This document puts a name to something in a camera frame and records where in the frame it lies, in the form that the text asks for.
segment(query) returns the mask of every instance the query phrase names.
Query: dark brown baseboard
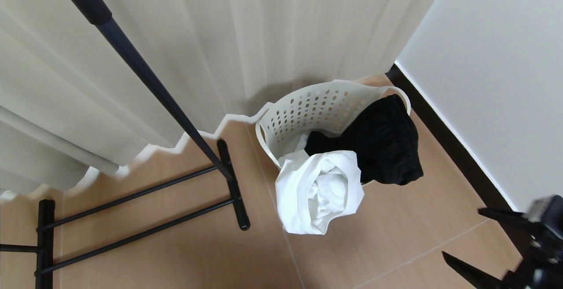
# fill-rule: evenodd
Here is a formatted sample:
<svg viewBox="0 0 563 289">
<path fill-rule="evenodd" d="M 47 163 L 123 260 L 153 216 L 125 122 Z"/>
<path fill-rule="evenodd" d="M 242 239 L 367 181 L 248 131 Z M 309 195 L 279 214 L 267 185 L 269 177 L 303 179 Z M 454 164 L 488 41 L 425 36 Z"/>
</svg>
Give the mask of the dark brown baseboard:
<svg viewBox="0 0 563 289">
<path fill-rule="evenodd" d="M 426 127 L 428 127 L 430 132 L 432 132 L 434 137 L 436 137 L 440 145 L 444 147 L 444 150 L 454 163 L 456 163 L 459 170 L 461 170 L 485 205 L 494 209 L 511 210 L 506 200 L 487 175 L 485 175 L 481 167 L 479 167 L 477 162 L 471 157 L 465 147 L 463 147 L 462 143 L 458 141 L 452 131 L 442 122 L 436 112 L 434 112 L 428 102 L 420 95 L 418 90 L 414 88 L 402 71 L 396 65 L 393 65 L 386 75 L 396 87 L 405 91 L 410 99 L 413 110 L 416 111 L 417 115 L 422 122 L 424 122 Z M 530 236 L 513 227 L 503 224 L 501 224 L 501 226 L 516 249 L 523 255 L 530 243 Z"/>
</svg>

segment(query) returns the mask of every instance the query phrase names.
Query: black garment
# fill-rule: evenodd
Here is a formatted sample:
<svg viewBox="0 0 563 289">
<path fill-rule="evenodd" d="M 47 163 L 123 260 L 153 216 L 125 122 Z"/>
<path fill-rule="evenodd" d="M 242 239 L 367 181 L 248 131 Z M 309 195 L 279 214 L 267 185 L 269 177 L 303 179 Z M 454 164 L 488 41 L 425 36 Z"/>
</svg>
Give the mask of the black garment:
<svg viewBox="0 0 563 289">
<path fill-rule="evenodd" d="M 362 183 L 374 179 L 406 185 L 424 174 L 418 159 L 418 132 L 398 95 L 366 107 L 340 137 L 311 132 L 305 147 L 308 155 L 335 150 L 356 152 Z"/>
</svg>

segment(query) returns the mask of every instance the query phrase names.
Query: curtain fold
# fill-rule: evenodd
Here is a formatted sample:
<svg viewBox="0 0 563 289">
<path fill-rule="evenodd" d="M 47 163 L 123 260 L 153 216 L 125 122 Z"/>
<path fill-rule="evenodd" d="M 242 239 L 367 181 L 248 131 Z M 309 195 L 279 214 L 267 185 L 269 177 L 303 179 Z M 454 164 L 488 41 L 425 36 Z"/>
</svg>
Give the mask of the curtain fold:
<svg viewBox="0 0 563 289">
<path fill-rule="evenodd" d="M 209 133 L 225 114 L 252 116 L 294 89 L 385 73 L 433 1 L 105 0 Z M 43 154 L 15 169 L 2 153 L 2 189 L 68 189 L 88 166 L 111 174 L 147 144 L 182 136 L 70 0 L 0 0 L 0 39 L 0 149 L 23 141 L 28 156 Z M 44 172 L 27 175 L 36 165 Z"/>
</svg>

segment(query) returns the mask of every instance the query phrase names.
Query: brown floor tile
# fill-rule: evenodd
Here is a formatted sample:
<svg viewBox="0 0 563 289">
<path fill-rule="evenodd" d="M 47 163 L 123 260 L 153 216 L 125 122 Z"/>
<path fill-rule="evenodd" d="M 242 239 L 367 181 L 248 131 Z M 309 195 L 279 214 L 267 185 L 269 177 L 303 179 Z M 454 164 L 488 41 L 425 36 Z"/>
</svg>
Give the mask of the brown floor tile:
<svg viewBox="0 0 563 289">
<path fill-rule="evenodd" d="M 245 124 L 229 123 L 223 138 L 229 145 L 251 229 L 239 229 L 228 205 L 65 267 L 63 289 L 301 287 Z M 215 149 L 214 141 L 209 143 Z M 157 153 L 120 182 L 100 177 L 90 189 L 67 200 L 66 214 L 209 164 L 193 142 L 180 155 Z M 64 229 L 64 256 L 106 245 L 228 195 L 225 179 L 214 171 L 69 223 Z"/>
<path fill-rule="evenodd" d="M 494 221 L 461 235 L 450 243 L 376 279 L 362 289 L 472 289 L 442 258 L 442 251 L 502 278 L 507 269 L 514 269 L 521 256 Z"/>
<path fill-rule="evenodd" d="M 37 245 L 37 213 L 39 201 L 54 200 L 55 219 L 62 217 L 63 192 L 47 186 L 39 187 L 30 195 L 18 195 L 0 205 L 0 242 L 12 245 Z M 60 230 L 55 229 L 54 256 L 61 252 Z M 2 289 L 34 288 L 36 255 L 34 253 L 2 252 L 0 254 Z M 53 283 L 58 284 L 60 272 L 53 273 Z"/>
<path fill-rule="evenodd" d="M 386 85 L 386 78 L 366 79 Z M 288 235 L 308 288 L 348 288 L 410 261 L 485 220 L 483 203 L 416 113 L 424 177 L 407 186 L 372 183 L 360 209 L 335 219 L 324 236 Z M 248 126 L 255 134 L 254 125 Z M 270 189 L 278 169 L 253 136 Z"/>
</svg>

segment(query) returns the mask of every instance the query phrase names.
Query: black metal rack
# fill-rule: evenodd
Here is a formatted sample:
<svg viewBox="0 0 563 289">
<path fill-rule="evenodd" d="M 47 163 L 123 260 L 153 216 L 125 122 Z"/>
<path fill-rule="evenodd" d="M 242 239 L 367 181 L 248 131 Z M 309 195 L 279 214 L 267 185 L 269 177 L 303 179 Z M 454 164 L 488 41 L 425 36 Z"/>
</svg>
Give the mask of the black metal rack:
<svg viewBox="0 0 563 289">
<path fill-rule="evenodd" d="M 205 213 L 211 212 L 215 209 L 219 209 L 226 205 L 233 205 L 235 210 L 235 215 L 237 217 L 237 222 L 242 230 L 247 230 L 250 227 L 250 221 L 246 213 L 245 205 L 241 196 L 241 191 L 239 190 L 239 185 L 237 178 L 233 170 L 233 164 L 231 163 L 231 158 L 229 156 L 229 150 L 227 148 L 227 143 L 223 140 L 217 141 L 217 148 L 219 149 L 219 157 L 213 153 L 213 150 L 204 141 L 203 137 L 199 134 L 194 125 L 190 122 L 187 116 L 184 114 L 180 106 L 175 102 L 167 89 L 163 86 L 161 81 L 157 78 L 154 72 L 151 70 L 149 65 L 143 60 L 143 57 L 135 49 L 133 44 L 127 38 L 127 35 L 121 30 L 119 25 L 115 22 L 111 15 L 111 11 L 104 3 L 103 0 L 72 0 L 72 2 L 78 7 L 86 19 L 93 25 L 95 25 L 106 40 L 113 46 L 113 48 L 118 52 L 119 56 L 129 65 L 135 74 L 143 81 L 145 86 L 153 93 L 153 95 L 161 102 L 161 104 L 167 109 L 167 111 L 175 118 L 179 125 L 186 131 L 186 133 L 193 139 L 197 146 L 205 153 L 209 160 L 213 163 L 213 166 L 201 169 L 199 171 L 190 173 L 188 175 L 173 179 L 166 183 L 161 183 L 154 187 L 149 187 L 143 191 L 128 195 L 121 199 L 117 199 L 106 203 L 104 205 L 99 205 L 95 208 L 89 209 L 87 211 L 65 217 L 64 219 L 59 219 L 55 221 L 55 201 L 53 200 L 41 200 L 39 203 L 39 213 L 37 220 L 37 246 L 29 245 L 0 245 L 0 251 L 9 252 L 30 252 L 36 253 L 37 255 L 37 266 L 36 266 L 36 289 L 52 289 L 53 287 L 53 271 L 66 267 L 73 263 L 78 263 L 84 259 L 100 255 L 112 249 L 116 249 L 120 246 L 131 243 L 132 241 L 137 241 L 143 237 L 153 235 L 159 231 L 173 227 L 179 223 L 188 221 Z M 99 249 L 95 249 L 88 253 L 78 255 L 72 259 L 61 261 L 60 263 L 54 263 L 53 261 L 53 241 L 54 241 L 54 228 L 64 223 L 74 221 L 75 219 L 80 219 L 82 217 L 88 216 L 100 212 L 105 209 L 109 209 L 116 205 L 120 205 L 124 202 L 142 197 L 149 193 L 153 193 L 157 190 L 161 190 L 165 187 L 170 187 L 176 183 L 180 183 L 187 179 L 203 175 L 213 170 L 219 170 L 219 172 L 227 180 L 227 185 L 229 186 L 230 198 L 224 201 L 220 201 L 214 205 L 210 205 L 194 213 L 190 213 L 173 221 L 159 225 L 158 227 L 153 227 L 136 235 L 130 236 L 128 238 L 116 241 L 110 245 L 106 245 Z"/>
</svg>

